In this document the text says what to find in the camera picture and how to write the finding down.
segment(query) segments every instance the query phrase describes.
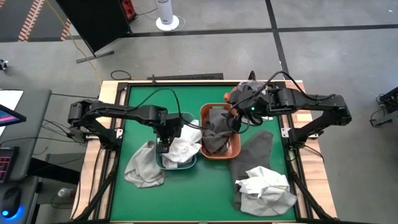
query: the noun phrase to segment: wooden table frame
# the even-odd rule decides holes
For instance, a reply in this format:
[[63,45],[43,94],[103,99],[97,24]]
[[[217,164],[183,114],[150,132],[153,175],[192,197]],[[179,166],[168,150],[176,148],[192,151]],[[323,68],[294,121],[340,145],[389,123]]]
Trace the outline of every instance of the wooden table frame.
[[[209,85],[216,85],[217,83],[239,83],[241,80],[158,80],[156,83],[160,85],[166,84],[196,84],[196,83],[204,83]],[[283,82],[287,88],[296,89],[295,85],[291,81],[285,80],[275,80],[272,82]],[[99,94],[99,100],[104,103],[115,103],[124,105],[126,99],[126,87],[131,83],[133,85],[148,85],[151,84],[152,81],[149,80],[141,80],[141,81],[105,81],[102,84],[101,92]],[[297,81],[298,85],[304,90],[304,85],[302,81]],[[120,119],[111,118],[98,118],[97,119],[104,127],[120,127],[122,125],[122,121]],[[291,117],[283,116],[282,122],[285,128],[290,127],[289,122],[294,123],[294,127],[301,128],[307,123],[312,121],[312,116],[310,111],[298,111],[291,115]],[[306,145],[314,148],[318,152],[320,152],[319,144],[317,140],[308,140]],[[98,190],[98,186],[100,181],[104,179],[104,177],[110,172],[113,162],[114,162],[115,153],[107,151],[105,149],[100,149],[99,140],[91,140],[88,143],[85,160],[83,163],[83,167],[81,170],[81,194],[78,191],[76,193],[77,196],[80,195],[79,203],[77,204],[77,196],[75,199],[75,203],[73,205],[73,210],[76,209],[76,214],[72,218],[76,218],[81,214],[84,208],[88,205],[89,195],[91,192],[91,198],[95,195]],[[326,211],[329,215],[336,217],[336,210],[333,204],[333,199],[331,197],[331,192],[329,188],[328,179],[326,176],[325,167],[323,165],[323,161],[319,155],[304,149],[300,150],[299,157],[292,161],[293,167],[298,172],[299,175],[305,176],[305,183],[307,185],[307,189],[316,199],[316,201],[322,206],[324,211]],[[303,172],[300,173],[299,167],[302,167]],[[90,219],[95,218],[106,218],[109,214],[109,209],[107,209],[109,196],[110,200],[112,200],[112,194],[109,194],[112,186],[109,186],[105,193],[102,196],[101,203],[99,207],[91,214]],[[295,185],[295,191],[298,197],[298,203],[296,205],[296,215],[299,212],[302,218],[309,217],[307,215],[307,211],[309,211],[308,206],[306,206],[305,200],[301,191]]]

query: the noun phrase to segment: white cloth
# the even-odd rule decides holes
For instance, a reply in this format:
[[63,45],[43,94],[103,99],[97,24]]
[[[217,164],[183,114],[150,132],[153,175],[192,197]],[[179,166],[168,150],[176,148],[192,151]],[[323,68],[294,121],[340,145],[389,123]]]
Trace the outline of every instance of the white cloth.
[[[199,121],[193,120],[191,124],[198,126]],[[178,165],[188,163],[198,153],[201,144],[201,131],[184,125],[181,129],[181,136],[175,138],[169,148],[169,153],[163,153],[162,163],[166,168],[177,168]]]
[[235,182],[241,186],[242,212],[257,216],[281,215],[296,203],[297,197],[289,192],[285,175],[262,166],[246,173],[248,179]]
[[138,188],[155,187],[164,183],[165,171],[156,165],[155,142],[148,141],[131,157],[124,179]]

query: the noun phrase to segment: black panel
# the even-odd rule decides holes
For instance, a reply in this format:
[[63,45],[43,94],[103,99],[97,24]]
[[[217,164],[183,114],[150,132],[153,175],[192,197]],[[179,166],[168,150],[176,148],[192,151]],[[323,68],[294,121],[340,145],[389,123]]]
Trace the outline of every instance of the black panel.
[[92,52],[130,32],[119,0],[57,0]]

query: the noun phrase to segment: white cylindrical object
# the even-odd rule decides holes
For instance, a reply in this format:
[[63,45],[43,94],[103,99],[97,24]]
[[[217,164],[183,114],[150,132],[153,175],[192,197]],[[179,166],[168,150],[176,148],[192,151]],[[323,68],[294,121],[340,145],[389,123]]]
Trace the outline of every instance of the white cylindrical object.
[[173,22],[172,0],[156,0],[157,8],[160,12],[160,21],[165,24]]

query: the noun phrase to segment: green table surface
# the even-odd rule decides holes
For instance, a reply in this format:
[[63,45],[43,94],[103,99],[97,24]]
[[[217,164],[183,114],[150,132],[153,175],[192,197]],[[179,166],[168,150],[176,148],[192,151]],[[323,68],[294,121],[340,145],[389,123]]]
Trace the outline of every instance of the green table surface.
[[[200,108],[206,103],[222,103],[223,95],[233,86],[168,86],[180,101],[181,112],[189,112],[200,119]],[[129,105],[138,105],[157,86],[133,86]],[[146,104],[166,107],[169,113],[177,112],[171,91],[156,93]],[[187,170],[168,170],[166,180],[158,187],[138,189],[124,180],[124,170],[132,155],[147,141],[154,141],[152,128],[136,121],[126,121],[121,149],[118,176],[114,188],[111,221],[269,221],[295,220],[291,208],[284,215],[256,217],[232,207],[233,181],[228,161],[212,161],[198,153],[197,163]],[[250,127],[241,134],[241,144],[259,130],[270,131],[273,137],[271,169],[287,175],[276,118],[262,126]]]

